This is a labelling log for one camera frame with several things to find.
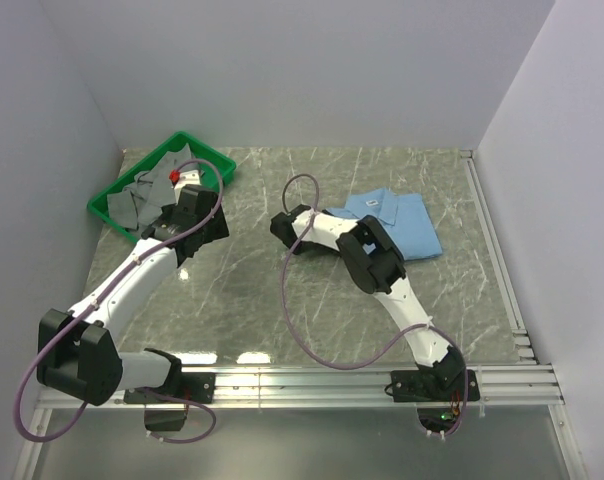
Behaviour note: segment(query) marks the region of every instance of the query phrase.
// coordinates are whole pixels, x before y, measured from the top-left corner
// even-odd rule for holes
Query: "folded blue shirt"
[[[419,193],[396,195],[388,188],[379,188],[351,195],[344,208],[327,208],[327,211],[336,217],[356,220],[374,216],[405,261],[442,255],[442,246]]]

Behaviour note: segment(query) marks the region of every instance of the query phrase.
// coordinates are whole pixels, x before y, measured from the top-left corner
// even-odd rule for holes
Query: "green plastic bin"
[[[120,225],[111,220],[111,217],[109,217],[109,208],[106,200],[107,195],[111,193],[121,192],[124,187],[126,187],[130,183],[133,183],[134,177],[138,172],[144,170],[151,170],[155,165],[157,165],[157,163],[160,161],[160,159],[164,156],[166,152],[179,152],[184,148],[187,143],[191,148],[191,153],[195,157],[208,160],[217,167],[217,169],[220,171],[220,174],[222,175],[222,180],[224,180],[224,185],[228,185],[229,183],[231,183],[231,181],[233,180],[233,173],[235,172],[236,167],[236,164],[233,160],[231,160],[225,155],[222,155],[220,152],[215,151],[214,149],[200,142],[196,138],[193,138],[188,133],[177,132],[173,134],[173,136],[167,141],[165,141],[162,145],[160,145],[158,148],[156,148],[150,154],[144,157],[143,160],[138,162],[128,172],[118,178],[115,183],[112,183],[107,188],[98,193],[95,197],[93,197],[87,205],[89,211],[100,217],[108,225],[111,225],[131,242],[137,242],[138,239],[134,235],[127,232],[124,228],[122,228]],[[206,165],[202,166],[201,183],[205,187],[214,189],[216,192],[219,191],[215,174]]]

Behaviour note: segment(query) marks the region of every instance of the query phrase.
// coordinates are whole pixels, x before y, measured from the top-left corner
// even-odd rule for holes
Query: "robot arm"
[[[38,336],[40,350],[73,320],[74,314],[95,302],[126,265],[132,260],[139,263],[103,300],[99,309],[80,322],[43,359],[37,369],[41,384],[92,405],[103,404],[118,390],[150,387],[166,395],[176,393],[181,375],[181,362],[177,357],[154,349],[119,353],[114,342],[165,277],[193,257],[202,245],[229,235],[220,208],[201,230],[159,249],[143,261],[138,260],[141,253],[185,232],[211,211],[217,193],[194,185],[197,179],[191,180],[176,184],[176,188],[179,187],[177,205],[165,207],[162,216],[145,230],[142,240],[109,278],[68,312],[50,310],[42,318]]]
[[[271,220],[271,232],[291,248],[313,213],[307,205],[280,213]],[[300,254],[313,245],[339,252],[358,288],[382,303],[401,330],[431,321],[411,288],[402,254],[376,218],[357,221],[315,212],[313,227],[293,253]],[[407,334],[406,340],[418,368],[433,374],[443,387],[463,372],[459,352],[435,332],[418,330]]]

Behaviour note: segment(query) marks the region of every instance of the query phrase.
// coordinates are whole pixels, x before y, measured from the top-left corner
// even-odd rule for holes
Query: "marble tabletop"
[[[320,207],[343,206],[351,193],[389,187],[421,193],[444,254],[406,264],[411,285],[434,323],[471,363],[518,360],[463,161],[457,150],[406,148],[223,148],[238,168],[225,190],[230,237],[205,245],[166,278],[119,339],[122,351],[154,347],[193,363],[308,365],[282,317],[278,281],[286,249],[269,233],[281,191],[295,173],[321,185]],[[149,151],[128,149],[122,171]],[[290,189],[289,205],[309,204],[312,187]],[[132,244],[105,226],[86,286],[89,293],[128,255]],[[341,259],[322,252],[289,268],[293,321],[312,349],[331,361],[369,358],[397,327],[382,305],[359,291]],[[381,360],[411,361],[406,342]]]

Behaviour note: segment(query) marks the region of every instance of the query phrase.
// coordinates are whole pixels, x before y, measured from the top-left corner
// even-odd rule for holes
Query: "gray wall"
[[[561,0],[479,148],[537,352],[604,479],[604,0]]]
[[[477,147],[552,0],[42,0],[123,146]]]
[[[40,4],[0,0],[0,479],[22,444],[10,407],[36,353],[38,321],[81,294],[100,228],[85,205],[118,161]]]

